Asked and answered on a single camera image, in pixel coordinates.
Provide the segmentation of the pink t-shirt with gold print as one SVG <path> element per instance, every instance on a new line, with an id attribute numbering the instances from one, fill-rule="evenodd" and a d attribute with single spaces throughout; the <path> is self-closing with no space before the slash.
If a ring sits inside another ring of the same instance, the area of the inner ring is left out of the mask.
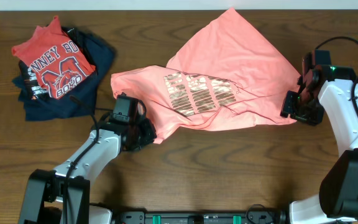
<path id="1" fill-rule="evenodd" d="M 166 64 L 111 76 L 114 95 L 142 100 L 161 143 L 178 128 L 287 125 L 284 97 L 299 74 L 235 9 L 198 31 Z"/>

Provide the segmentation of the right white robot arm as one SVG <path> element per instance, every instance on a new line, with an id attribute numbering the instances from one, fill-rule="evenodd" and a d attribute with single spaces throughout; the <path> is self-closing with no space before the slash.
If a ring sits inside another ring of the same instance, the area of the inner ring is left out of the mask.
<path id="1" fill-rule="evenodd" d="M 313 65 L 304 70 L 298 92 L 288 92 L 282 116 L 319 124 L 327 114 L 339 159 L 318 194 L 290 204 L 290 223 L 358 221 L 358 82 L 350 67 Z"/>

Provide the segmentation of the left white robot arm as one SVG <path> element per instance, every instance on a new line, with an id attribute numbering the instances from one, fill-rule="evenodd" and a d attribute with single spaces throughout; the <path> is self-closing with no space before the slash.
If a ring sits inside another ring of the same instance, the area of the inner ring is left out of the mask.
<path id="1" fill-rule="evenodd" d="M 31 173 L 19 223 L 111 223 L 110 209 L 90 204 L 92 184 L 121 152 L 139 151 L 156 137 L 148 118 L 95 122 L 85 143 L 64 163 Z"/>

